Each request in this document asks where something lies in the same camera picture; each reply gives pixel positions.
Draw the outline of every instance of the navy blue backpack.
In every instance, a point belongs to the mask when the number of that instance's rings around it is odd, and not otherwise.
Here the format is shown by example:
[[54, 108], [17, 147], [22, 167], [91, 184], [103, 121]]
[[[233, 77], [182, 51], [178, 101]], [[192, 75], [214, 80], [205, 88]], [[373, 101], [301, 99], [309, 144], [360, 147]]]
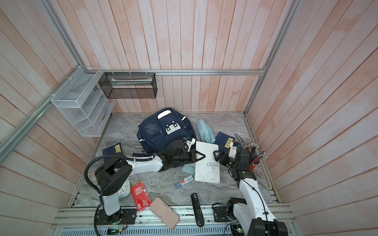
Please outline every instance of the navy blue backpack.
[[196, 139], [190, 120], [171, 108], [149, 116], [138, 127], [136, 136], [148, 154], [160, 152], [175, 138], [191, 136]]

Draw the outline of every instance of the smartphone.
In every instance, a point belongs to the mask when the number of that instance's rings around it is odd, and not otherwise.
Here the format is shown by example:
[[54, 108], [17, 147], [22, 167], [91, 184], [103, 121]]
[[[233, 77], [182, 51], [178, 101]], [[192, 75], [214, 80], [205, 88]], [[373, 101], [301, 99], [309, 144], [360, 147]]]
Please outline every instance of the smartphone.
[[168, 228], [175, 228], [176, 224], [180, 220], [178, 214], [176, 214], [163, 200], [157, 197], [150, 205], [150, 210], [163, 221]]

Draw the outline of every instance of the wire mesh shelf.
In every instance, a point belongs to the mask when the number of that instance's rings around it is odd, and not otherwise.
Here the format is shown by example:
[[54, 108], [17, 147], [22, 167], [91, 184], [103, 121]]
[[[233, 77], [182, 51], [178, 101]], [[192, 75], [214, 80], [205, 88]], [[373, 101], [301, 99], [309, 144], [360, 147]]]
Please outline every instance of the wire mesh shelf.
[[115, 100], [108, 102], [102, 89], [95, 88], [102, 70], [89, 74], [80, 67], [53, 97], [53, 104], [81, 136], [99, 137]]
[[95, 74], [85, 73], [80, 67], [51, 99], [58, 108], [80, 108], [102, 76], [99, 68]]
[[99, 85], [107, 98], [156, 98], [154, 73], [106, 72]]

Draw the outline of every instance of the gray marble surface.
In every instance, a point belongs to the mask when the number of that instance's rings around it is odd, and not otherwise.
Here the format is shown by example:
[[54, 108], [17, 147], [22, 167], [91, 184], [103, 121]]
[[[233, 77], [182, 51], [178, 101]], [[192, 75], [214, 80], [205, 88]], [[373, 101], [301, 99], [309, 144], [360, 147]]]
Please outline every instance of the gray marble surface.
[[[244, 144], [251, 143], [248, 134], [244, 115], [241, 113], [183, 113], [192, 122], [199, 139], [196, 123], [199, 119], [204, 119], [212, 128], [214, 136], [219, 131], [234, 136], [236, 133], [242, 137]], [[136, 133], [138, 125], [150, 114], [121, 114], [111, 117], [109, 125], [105, 131], [104, 138], [99, 146], [97, 156], [102, 155], [102, 149], [110, 147], [118, 142], [122, 143], [125, 155], [130, 156], [132, 153], [142, 153]], [[96, 183], [94, 170], [102, 165], [102, 161], [93, 164], [89, 169], [89, 176], [92, 182]], [[272, 202], [267, 189], [266, 180], [260, 166], [254, 169], [254, 173], [259, 183], [260, 191], [267, 203]], [[228, 174], [228, 169], [220, 166], [220, 183], [211, 184], [204, 182], [191, 181], [190, 183], [175, 190], [174, 183], [189, 176], [181, 170], [181, 167], [171, 168], [163, 172], [146, 172], [129, 177], [130, 182], [142, 179], [151, 201], [160, 197], [168, 205], [191, 205], [190, 195], [197, 193], [202, 205], [210, 205], [215, 202], [226, 203], [230, 197], [243, 197], [241, 191], [236, 186], [236, 182]], [[99, 204], [96, 191], [84, 182], [80, 188], [79, 194], [74, 202], [73, 207], [95, 207]], [[121, 206], [134, 206], [134, 200], [129, 194], [127, 197], [120, 199]]]

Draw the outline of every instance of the aluminum rail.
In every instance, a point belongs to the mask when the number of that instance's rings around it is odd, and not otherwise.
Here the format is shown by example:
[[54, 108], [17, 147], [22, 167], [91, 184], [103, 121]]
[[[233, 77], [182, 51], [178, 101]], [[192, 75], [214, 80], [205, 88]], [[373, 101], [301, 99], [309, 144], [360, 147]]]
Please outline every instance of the aluminum rail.
[[50, 22], [52, 23], [55, 30], [58, 32], [60, 38], [62, 39], [63, 43], [67, 46], [67, 49], [70, 51], [71, 56], [74, 58], [77, 65], [84, 66], [84, 62], [81, 59], [79, 53], [77, 52], [73, 42], [71, 41], [70, 37], [68, 36], [67, 31], [63, 27], [60, 18], [58, 17], [57, 12], [55, 11], [54, 7], [52, 6], [50, 0], [38, 0], [39, 4], [41, 5], [42, 9], [46, 13], [46, 15], [50, 18]]
[[78, 67], [73, 68], [66, 79], [63, 80], [50, 95], [47, 95], [45, 99], [13, 130], [13, 132], [4, 139], [5, 141], [0, 145], [0, 165], [12, 153], [29, 131], [38, 123], [42, 116], [44, 116], [51, 108], [53, 105], [51, 102], [53, 94], [58, 92], [60, 87], [69, 80], [69, 77], [75, 73], [76, 70], [78, 70]]
[[269, 54], [267, 63], [264, 67], [264, 73], [262, 74], [262, 76], [260, 76], [260, 78], [259, 78], [259, 80], [258, 80], [258, 82], [255, 86], [255, 89], [253, 90], [253, 93], [252, 93], [252, 95], [251, 95], [251, 97], [248, 101], [247, 108], [245, 110], [245, 114], [248, 114], [250, 112], [252, 104], [256, 99], [257, 93], [260, 90], [261, 85], [263, 84], [267, 73], [271, 69], [272, 62], [275, 59], [275, 57], [277, 56], [277, 53], [280, 50], [282, 43], [286, 38], [286, 35], [289, 31], [291, 24], [293, 23], [293, 19], [295, 17], [295, 14], [296, 14], [301, 2], [302, 2], [302, 0], [294, 0], [291, 4], [289, 13], [286, 16], [285, 21], [284, 21], [282, 28], [280, 30], [280, 33], [278, 34], [278, 38], [277, 38], [276, 42], [274, 43], [273, 50]]
[[123, 69], [103, 72], [155, 73], [156, 76], [261, 76], [264, 69]]

